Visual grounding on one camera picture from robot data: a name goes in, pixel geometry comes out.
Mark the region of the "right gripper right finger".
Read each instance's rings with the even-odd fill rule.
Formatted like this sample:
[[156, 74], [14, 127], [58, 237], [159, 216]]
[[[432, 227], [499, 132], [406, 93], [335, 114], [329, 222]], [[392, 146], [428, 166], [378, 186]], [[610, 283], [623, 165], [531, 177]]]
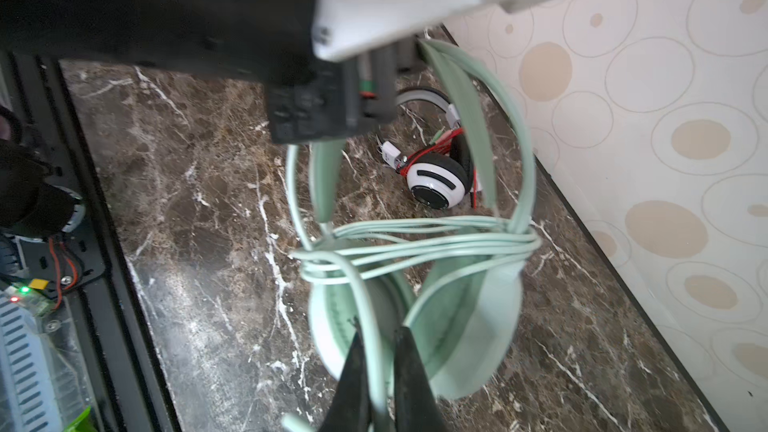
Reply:
[[395, 334], [394, 410], [397, 432], [446, 431], [411, 330]]

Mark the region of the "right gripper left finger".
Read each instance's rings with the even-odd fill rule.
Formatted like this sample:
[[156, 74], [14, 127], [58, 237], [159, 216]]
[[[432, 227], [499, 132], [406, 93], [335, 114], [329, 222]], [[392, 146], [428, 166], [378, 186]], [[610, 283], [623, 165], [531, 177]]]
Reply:
[[319, 432], [365, 432], [371, 425], [365, 348], [357, 332]]

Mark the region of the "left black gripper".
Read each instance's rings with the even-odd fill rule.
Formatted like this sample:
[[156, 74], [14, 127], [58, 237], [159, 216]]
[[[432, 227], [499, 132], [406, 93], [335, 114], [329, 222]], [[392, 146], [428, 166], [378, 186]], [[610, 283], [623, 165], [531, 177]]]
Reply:
[[372, 90], [356, 58], [316, 57], [316, 0], [1, 0], [6, 50], [262, 83], [272, 140], [349, 138], [395, 119], [392, 47], [371, 54]]

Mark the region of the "mint green headphones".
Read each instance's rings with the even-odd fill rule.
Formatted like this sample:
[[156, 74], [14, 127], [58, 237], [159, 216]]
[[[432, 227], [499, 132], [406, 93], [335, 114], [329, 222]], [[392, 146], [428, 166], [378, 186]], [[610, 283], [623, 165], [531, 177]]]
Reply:
[[[345, 141], [309, 148], [308, 184], [320, 238], [308, 235], [298, 205], [299, 147], [286, 157], [286, 196], [301, 246], [293, 254], [310, 284], [309, 325], [326, 370], [339, 377], [360, 332], [373, 370], [375, 399], [393, 390], [394, 335], [411, 330], [432, 392], [475, 393], [504, 360], [522, 308], [522, 271], [541, 240], [532, 228], [536, 160], [530, 131], [497, 76], [459, 47], [420, 43], [428, 64], [458, 102], [476, 166], [484, 215], [331, 223]], [[497, 205], [490, 136], [475, 89], [495, 96], [517, 138], [522, 184], [516, 207]]]

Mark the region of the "black white headphones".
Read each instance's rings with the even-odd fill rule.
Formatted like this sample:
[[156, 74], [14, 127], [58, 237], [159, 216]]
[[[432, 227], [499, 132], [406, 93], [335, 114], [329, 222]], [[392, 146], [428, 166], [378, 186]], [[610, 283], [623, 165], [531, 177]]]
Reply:
[[398, 106], [409, 102], [436, 107], [445, 116], [448, 129], [411, 154], [403, 153], [391, 141], [378, 139], [383, 162], [406, 180], [412, 196], [423, 205], [447, 210], [469, 198], [476, 207], [481, 184], [456, 105], [445, 93], [421, 86], [398, 92]]

